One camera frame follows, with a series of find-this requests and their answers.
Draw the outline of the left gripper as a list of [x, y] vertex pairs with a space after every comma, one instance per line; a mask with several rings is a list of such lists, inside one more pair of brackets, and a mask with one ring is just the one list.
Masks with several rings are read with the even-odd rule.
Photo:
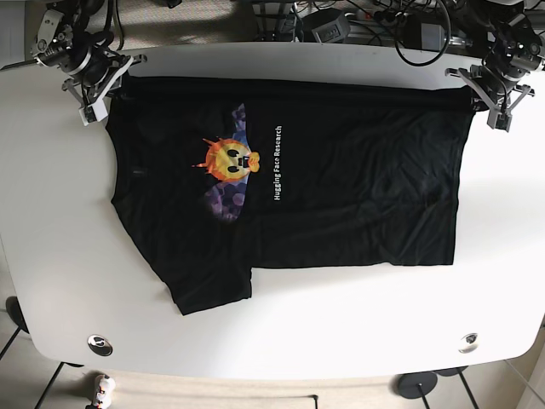
[[460, 78], [476, 94], [476, 99], [488, 108], [487, 124], [491, 129], [510, 131], [513, 110], [535, 90], [529, 85], [518, 85], [519, 80], [500, 78], [486, 66], [471, 65], [466, 68], [447, 68], [445, 76]]

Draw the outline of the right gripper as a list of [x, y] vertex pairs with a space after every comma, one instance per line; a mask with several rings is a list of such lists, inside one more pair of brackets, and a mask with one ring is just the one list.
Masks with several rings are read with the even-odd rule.
[[120, 55], [113, 52], [85, 56], [81, 66], [67, 73], [69, 78], [61, 89], [79, 103], [78, 113], [83, 125], [100, 122], [108, 116], [105, 98], [119, 89], [123, 75], [134, 65], [147, 62], [143, 54]]

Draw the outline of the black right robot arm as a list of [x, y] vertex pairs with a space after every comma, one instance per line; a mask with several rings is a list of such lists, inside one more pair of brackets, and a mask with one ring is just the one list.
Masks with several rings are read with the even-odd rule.
[[112, 49], [114, 39], [124, 45], [116, 1], [63, 1], [46, 8], [31, 48], [40, 66], [55, 67], [68, 79], [61, 89], [79, 103], [84, 125], [108, 115], [105, 98], [113, 95], [123, 75], [147, 61], [144, 55], [122, 55]]

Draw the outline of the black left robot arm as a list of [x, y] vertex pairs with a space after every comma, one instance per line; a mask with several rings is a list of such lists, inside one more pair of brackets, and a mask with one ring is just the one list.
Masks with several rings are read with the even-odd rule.
[[463, 1], [450, 9], [451, 23], [472, 41], [480, 59], [470, 68], [449, 68], [474, 92], [478, 108], [487, 108], [487, 124], [509, 131], [514, 108], [534, 89], [520, 81], [544, 69], [544, 40], [535, 32], [523, 1]]

